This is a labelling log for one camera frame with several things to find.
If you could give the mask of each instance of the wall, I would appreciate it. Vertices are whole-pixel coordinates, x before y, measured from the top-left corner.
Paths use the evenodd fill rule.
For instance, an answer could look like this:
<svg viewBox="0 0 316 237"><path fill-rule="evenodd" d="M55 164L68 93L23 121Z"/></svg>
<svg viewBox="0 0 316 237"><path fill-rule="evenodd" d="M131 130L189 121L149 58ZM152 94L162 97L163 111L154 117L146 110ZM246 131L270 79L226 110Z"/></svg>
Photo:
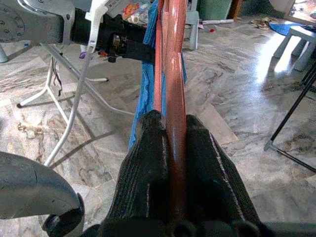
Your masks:
<svg viewBox="0 0 316 237"><path fill-rule="evenodd" d="M240 16L264 13L269 16L283 18L285 8L289 1L291 0L244 0L241 6ZM271 2L283 12L274 9L275 6L273 6Z"/></svg>
<svg viewBox="0 0 316 237"><path fill-rule="evenodd" d="M275 10L284 13L290 2L292 2L292 0L270 0L270 3Z"/></svg>

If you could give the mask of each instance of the white plastic stool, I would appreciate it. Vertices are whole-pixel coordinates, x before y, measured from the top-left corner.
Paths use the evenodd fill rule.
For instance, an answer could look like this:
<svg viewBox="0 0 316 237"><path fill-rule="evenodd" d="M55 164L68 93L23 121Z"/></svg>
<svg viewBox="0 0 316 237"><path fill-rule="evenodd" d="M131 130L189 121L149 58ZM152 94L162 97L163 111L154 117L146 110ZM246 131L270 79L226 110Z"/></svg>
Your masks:
<svg viewBox="0 0 316 237"><path fill-rule="evenodd" d="M199 15L197 11L198 0L192 0L191 10L187 11L186 24L191 25L190 46L189 49L196 50L198 48L198 23Z"/></svg>
<svg viewBox="0 0 316 237"><path fill-rule="evenodd" d="M5 63L7 62L9 59L7 57L7 55L5 54L2 46L0 45L0 63Z"/></svg>
<svg viewBox="0 0 316 237"><path fill-rule="evenodd" d="M280 58L282 56L292 36L298 36L301 38L300 42L297 44L292 54L295 56L301 55L300 58L296 61L294 69L298 71L303 71L308 60L313 54L314 49L316 48L316 33L305 30L300 26L291 26L289 33L280 44L280 46L277 48L273 56L276 58ZM308 47L305 52L302 53L303 48L307 43Z"/></svg>

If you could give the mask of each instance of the plastic bag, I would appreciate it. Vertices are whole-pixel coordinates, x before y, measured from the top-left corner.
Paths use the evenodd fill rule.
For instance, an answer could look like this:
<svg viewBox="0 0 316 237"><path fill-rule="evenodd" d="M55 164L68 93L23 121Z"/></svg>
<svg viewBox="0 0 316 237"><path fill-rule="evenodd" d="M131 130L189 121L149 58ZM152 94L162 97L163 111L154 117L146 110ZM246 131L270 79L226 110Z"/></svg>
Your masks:
<svg viewBox="0 0 316 237"><path fill-rule="evenodd" d="M150 7L150 0L131 1L123 10L123 20L136 25L147 25L148 10Z"/></svg>

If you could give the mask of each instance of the marble floor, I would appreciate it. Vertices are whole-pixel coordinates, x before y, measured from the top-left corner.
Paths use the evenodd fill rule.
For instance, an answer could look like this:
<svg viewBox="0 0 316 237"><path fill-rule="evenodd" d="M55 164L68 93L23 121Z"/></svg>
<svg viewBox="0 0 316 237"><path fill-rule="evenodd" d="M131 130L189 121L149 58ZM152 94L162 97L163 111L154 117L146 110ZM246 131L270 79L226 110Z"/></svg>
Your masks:
<svg viewBox="0 0 316 237"><path fill-rule="evenodd" d="M291 40L280 60L272 58L284 37L248 24L259 17L216 26L214 33L199 30L196 51L185 40L187 113L202 120L235 163L262 221L316 223L316 174L274 151L263 151L300 94L298 83L306 71L293 70L296 58L290 52L298 39ZM16 104L41 90L50 57L39 46L23 50L23 42L2 46L11 60L0 65L0 150L43 163L66 124L47 95L22 109ZM79 46L62 50L80 68ZM77 84L65 69L59 70L59 99L69 114ZM110 64L95 55L88 75L109 78L94 83L109 104L135 110L141 62L118 59ZM310 92L275 142L314 166L315 112L316 95ZM85 91L74 128L52 164L83 196L85 228L100 223L110 208L132 120L105 110ZM0 236L45 236L39 222L38 217L0 220Z"/></svg>

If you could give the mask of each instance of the blue mat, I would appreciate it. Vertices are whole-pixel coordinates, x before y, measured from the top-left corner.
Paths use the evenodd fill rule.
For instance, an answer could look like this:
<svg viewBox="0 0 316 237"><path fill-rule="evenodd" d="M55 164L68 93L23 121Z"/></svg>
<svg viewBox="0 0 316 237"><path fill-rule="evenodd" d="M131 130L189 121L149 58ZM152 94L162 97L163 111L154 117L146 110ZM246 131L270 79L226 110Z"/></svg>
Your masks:
<svg viewBox="0 0 316 237"><path fill-rule="evenodd" d="M291 26L302 26L302 24L300 24L300 23L292 23L292 24L269 23L269 26L275 32L285 36L289 32Z"/></svg>
<svg viewBox="0 0 316 237"><path fill-rule="evenodd" d="M144 44L155 46L156 42L156 21L158 11L158 0L155 0L148 11L148 25L143 40ZM187 75L185 65L182 58L183 78L186 81ZM129 148L131 148L136 141L136 125L138 119L145 113L154 109L154 79L155 67L153 64L143 62L143 76L139 92L138 104L135 111L135 117L132 125L132 131L129 138ZM165 75L162 75L162 114L165 116L166 102L165 102L166 81Z"/></svg>

